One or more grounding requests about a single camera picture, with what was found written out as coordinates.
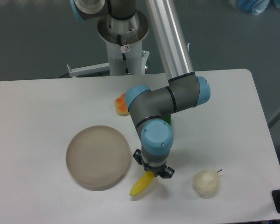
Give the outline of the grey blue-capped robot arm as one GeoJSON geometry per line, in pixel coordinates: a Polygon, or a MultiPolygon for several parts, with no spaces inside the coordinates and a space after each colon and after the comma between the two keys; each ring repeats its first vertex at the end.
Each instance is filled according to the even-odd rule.
{"type": "Polygon", "coordinates": [[[70,4],[77,18],[98,18],[112,76],[145,72],[142,42],[149,29],[154,31],[168,85],[157,90],[146,85],[132,87],[125,103],[141,142],[134,159],[154,176],[171,178],[174,170],[167,166],[167,158],[173,131],[165,118],[210,99],[208,82],[196,76],[192,66],[174,2],[147,0],[147,14],[136,8],[134,0],[73,0],[70,4]]]}

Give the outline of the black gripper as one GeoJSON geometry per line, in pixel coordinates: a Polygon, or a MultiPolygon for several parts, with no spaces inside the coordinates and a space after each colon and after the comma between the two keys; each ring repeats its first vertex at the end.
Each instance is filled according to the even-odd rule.
{"type": "Polygon", "coordinates": [[[167,160],[151,162],[142,156],[142,151],[140,149],[136,149],[133,153],[133,158],[139,165],[144,167],[146,172],[153,172],[155,177],[159,176],[162,179],[171,179],[175,173],[174,169],[167,167],[167,160]]]}

